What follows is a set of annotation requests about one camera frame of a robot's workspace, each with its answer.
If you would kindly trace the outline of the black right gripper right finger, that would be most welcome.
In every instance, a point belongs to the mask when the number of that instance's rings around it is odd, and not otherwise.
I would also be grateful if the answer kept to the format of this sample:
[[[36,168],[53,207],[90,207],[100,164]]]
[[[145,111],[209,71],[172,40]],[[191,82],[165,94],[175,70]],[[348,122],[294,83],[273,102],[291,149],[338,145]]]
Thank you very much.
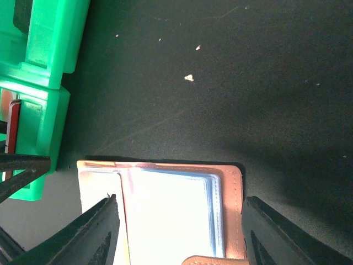
[[[352,264],[258,197],[246,197],[242,230],[249,264]]]

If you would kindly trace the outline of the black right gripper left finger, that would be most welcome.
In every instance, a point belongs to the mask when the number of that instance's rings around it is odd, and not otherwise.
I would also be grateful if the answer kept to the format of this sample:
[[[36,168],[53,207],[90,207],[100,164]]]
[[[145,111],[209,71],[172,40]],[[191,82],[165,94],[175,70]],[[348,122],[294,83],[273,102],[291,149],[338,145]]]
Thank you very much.
[[[10,264],[113,264],[119,226],[112,194]]]

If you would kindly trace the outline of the tan leather card holder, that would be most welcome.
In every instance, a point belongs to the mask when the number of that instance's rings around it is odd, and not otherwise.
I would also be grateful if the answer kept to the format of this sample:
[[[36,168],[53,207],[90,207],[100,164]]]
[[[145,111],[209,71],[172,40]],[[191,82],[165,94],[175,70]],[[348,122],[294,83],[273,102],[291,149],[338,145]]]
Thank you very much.
[[[248,264],[233,165],[77,162],[121,176],[130,264]]]

